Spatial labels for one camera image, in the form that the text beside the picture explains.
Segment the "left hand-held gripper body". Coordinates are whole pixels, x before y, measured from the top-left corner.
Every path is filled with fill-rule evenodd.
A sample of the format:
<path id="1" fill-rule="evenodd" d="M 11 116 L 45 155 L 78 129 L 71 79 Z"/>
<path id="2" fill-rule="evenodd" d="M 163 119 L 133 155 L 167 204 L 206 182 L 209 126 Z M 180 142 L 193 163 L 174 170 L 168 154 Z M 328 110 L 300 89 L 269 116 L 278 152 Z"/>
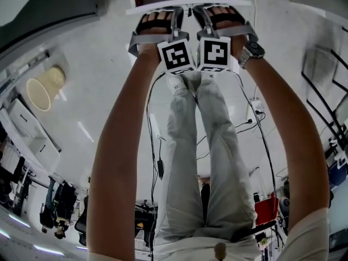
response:
<path id="1" fill-rule="evenodd" d="M 177 75 L 195 69 L 188 41 L 189 34 L 177 27 L 173 27 L 170 34 L 139 35 L 133 32 L 128 52 L 137 57 L 140 45 L 156 44 L 160 59 L 165 66 L 165 72 Z"/>

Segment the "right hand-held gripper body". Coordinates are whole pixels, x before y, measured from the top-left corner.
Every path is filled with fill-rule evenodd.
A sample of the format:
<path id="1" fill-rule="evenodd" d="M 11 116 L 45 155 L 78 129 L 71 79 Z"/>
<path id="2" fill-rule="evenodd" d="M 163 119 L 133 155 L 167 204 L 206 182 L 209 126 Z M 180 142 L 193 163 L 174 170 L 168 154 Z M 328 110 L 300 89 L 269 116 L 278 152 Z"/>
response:
<path id="1" fill-rule="evenodd" d="M 247 35 L 257 41 L 258 36 L 249 22 L 245 25 L 222 29 L 203 29 L 197 33 L 197 70 L 222 72 L 231 66 L 231 38 Z"/>

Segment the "person's right forearm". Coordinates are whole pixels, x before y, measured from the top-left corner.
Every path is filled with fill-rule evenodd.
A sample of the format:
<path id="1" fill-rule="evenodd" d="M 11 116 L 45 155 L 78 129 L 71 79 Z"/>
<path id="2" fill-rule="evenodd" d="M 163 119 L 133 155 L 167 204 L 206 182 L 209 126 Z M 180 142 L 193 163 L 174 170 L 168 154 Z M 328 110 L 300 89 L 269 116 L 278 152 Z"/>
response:
<path id="1" fill-rule="evenodd" d="M 264 58 L 249 59 L 244 68 L 261 91 L 284 146 L 289 228 L 293 228 L 307 215 L 329 205 L 328 173 L 319 133 L 300 98 Z"/>

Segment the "person's left forearm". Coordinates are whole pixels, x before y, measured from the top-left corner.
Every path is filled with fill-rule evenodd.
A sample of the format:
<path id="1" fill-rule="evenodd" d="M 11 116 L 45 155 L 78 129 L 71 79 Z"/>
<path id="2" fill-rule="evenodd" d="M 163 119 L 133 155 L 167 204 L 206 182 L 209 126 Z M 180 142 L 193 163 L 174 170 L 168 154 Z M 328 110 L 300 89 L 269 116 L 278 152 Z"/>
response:
<path id="1" fill-rule="evenodd" d="M 122 261 L 135 257 L 137 157 L 147 93 L 159 65 L 157 45 L 140 47 L 100 136 L 92 168 L 87 246 Z"/>

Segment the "person's left hand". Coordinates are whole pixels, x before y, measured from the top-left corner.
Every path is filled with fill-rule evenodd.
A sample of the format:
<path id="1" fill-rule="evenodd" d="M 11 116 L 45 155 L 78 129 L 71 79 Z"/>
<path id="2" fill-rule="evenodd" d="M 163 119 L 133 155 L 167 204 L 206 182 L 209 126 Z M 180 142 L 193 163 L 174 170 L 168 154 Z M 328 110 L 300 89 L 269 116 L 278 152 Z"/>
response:
<path id="1" fill-rule="evenodd" d="M 145 34 L 170 34 L 172 11 L 160 11 L 145 14 L 136 29 L 136 33 Z"/>

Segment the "person's right hand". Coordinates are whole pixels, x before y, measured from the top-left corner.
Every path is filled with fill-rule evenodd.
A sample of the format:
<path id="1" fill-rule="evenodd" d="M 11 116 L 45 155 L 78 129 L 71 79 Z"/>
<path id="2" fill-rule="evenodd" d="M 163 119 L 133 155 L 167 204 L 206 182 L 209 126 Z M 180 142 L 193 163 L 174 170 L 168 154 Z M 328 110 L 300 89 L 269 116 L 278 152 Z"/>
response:
<path id="1" fill-rule="evenodd" d="M 208 11 L 215 30 L 245 24 L 245 19 L 235 8 L 214 6 Z"/>

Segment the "person's left white shoe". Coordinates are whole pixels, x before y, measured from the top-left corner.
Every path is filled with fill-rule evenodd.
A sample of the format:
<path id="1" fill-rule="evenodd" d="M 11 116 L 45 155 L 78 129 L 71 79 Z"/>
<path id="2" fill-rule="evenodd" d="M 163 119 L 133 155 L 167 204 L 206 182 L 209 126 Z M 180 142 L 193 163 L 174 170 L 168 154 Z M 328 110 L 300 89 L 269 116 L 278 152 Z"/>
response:
<path id="1" fill-rule="evenodd" d="M 188 91 L 181 75 L 169 75 L 167 76 L 166 80 L 168 88 L 174 96 L 183 94 Z"/>

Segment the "silver wristwatch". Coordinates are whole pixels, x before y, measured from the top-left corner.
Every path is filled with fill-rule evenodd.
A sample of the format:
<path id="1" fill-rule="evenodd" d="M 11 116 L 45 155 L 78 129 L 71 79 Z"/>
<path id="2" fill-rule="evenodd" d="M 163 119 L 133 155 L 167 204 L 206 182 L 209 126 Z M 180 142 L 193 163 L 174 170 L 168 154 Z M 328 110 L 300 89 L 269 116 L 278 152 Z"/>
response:
<path id="1" fill-rule="evenodd" d="M 244 69 L 250 59 L 261 59 L 265 56 L 264 48 L 255 41 L 245 42 L 238 58 L 239 66 Z"/>

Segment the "white power strip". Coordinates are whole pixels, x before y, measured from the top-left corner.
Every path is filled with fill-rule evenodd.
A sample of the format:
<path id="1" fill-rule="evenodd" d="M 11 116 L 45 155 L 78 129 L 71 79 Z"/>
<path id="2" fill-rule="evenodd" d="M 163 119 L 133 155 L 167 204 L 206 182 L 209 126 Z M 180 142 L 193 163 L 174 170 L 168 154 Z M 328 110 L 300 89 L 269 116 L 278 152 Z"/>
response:
<path id="1" fill-rule="evenodd" d="M 259 98 L 253 98 L 250 100 L 250 103 L 252 105 L 252 109 L 255 111 L 255 113 L 263 113 L 264 112 L 264 106 Z"/>

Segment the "person's gray trousers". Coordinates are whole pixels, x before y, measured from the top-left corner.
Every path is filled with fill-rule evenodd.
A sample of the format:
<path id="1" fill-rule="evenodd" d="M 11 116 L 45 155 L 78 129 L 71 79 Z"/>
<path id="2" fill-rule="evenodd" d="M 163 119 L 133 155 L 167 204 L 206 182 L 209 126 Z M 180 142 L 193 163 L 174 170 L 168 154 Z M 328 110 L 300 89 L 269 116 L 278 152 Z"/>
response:
<path id="1" fill-rule="evenodd" d="M 200 204 L 204 226 L 228 229 L 229 241 L 236 242 L 250 233 L 257 216 L 237 131 L 217 81 L 187 89 L 170 104 L 158 211 Z"/>

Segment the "beige waste bin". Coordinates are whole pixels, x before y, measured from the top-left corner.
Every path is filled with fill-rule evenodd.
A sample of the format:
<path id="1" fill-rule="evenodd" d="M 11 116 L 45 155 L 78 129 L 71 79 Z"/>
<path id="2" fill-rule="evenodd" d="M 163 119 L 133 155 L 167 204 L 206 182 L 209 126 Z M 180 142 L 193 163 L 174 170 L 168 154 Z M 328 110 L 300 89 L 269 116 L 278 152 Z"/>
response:
<path id="1" fill-rule="evenodd" d="M 66 77 L 63 70 L 58 66 L 53 66 L 36 78 L 27 80 L 26 91 L 29 100 L 38 110 L 47 112 L 65 82 Z"/>

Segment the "white metal shelf rack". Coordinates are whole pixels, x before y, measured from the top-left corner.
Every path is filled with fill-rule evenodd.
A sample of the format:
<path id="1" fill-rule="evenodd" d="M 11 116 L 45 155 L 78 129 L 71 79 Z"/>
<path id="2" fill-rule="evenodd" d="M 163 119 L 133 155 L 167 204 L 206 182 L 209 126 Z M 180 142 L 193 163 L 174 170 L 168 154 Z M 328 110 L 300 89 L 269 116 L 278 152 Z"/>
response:
<path id="1" fill-rule="evenodd" d="M 5 77 L 1 79 L 0 76 L 0 100 L 6 97 L 8 93 L 18 84 L 19 80 L 29 71 L 43 63 L 50 57 L 48 50 L 39 53 L 34 58 L 30 59 L 27 63 L 23 64 L 17 70 L 10 72 L 9 69 L 5 69 Z"/>

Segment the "red crate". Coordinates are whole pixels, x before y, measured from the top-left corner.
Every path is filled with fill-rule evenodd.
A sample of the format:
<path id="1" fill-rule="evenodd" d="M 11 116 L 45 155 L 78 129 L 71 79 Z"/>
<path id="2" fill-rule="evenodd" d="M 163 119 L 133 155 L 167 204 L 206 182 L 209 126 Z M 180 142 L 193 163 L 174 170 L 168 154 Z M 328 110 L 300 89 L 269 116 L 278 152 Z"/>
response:
<path id="1" fill-rule="evenodd" d="M 278 214 L 278 205 L 279 199 L 274 192 L 270 194 L 268 199 L 255 203 L 255 211 L 257 213 L 256 226 L 275 220 Z"/>

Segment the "white cabinet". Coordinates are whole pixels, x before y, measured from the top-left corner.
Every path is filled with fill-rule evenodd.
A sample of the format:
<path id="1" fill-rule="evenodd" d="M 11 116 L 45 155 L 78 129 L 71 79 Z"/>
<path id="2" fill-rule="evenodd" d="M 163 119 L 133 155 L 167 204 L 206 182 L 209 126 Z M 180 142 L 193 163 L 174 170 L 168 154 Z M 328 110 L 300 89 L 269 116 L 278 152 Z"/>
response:
<path id="1" fill-rule="evenodd" d="M 18 99 L 0 109 L 0 123 L 31 168 L 48 172 L 57 168 L 60 153 L 36 117 Z"/>

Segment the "black office chair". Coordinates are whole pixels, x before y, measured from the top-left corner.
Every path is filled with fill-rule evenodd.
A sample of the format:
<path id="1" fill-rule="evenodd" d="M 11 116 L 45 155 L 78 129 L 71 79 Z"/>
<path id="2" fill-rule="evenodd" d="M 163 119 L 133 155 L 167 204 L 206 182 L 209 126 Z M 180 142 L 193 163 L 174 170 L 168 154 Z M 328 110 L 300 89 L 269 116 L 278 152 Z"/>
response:
<path id="1" fill-rule="evenodd" d="M 81 216 L 78 218 L 77 222 L 74 225 L 75 230 L 79 234 L 79 243 L 83 246 L 86 246 L 86 221 L 88 213 L 88 196 L 84 198 L 84 210 Z"/>

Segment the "person's white shirt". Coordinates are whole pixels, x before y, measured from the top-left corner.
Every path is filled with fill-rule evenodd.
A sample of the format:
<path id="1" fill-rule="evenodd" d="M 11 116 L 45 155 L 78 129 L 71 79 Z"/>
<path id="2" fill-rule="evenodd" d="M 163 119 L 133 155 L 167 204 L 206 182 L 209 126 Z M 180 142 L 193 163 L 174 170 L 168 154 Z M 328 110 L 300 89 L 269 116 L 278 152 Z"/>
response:
<path id="1" fill-rule="evenodd" d="M 98 226 L 87 223 L 88 261 L 132 260 L 132 254 L 122 253 L 124 232 L 116 234 L 123 219 Z M 229 230 L 206 228 L 200 204 L 174 210 L 161 206 L 154 235 L 154 261 L 217 261 L 214 247 L 226 245 L 223 261 L 256 261 L 260 249 L 256 239 L 247 236 L 236 243 L 228 239 Z M 300 220 L 289 232 L 278 261 L 326 261 L 328 258 L 328 208 L 316 210 Z"/>

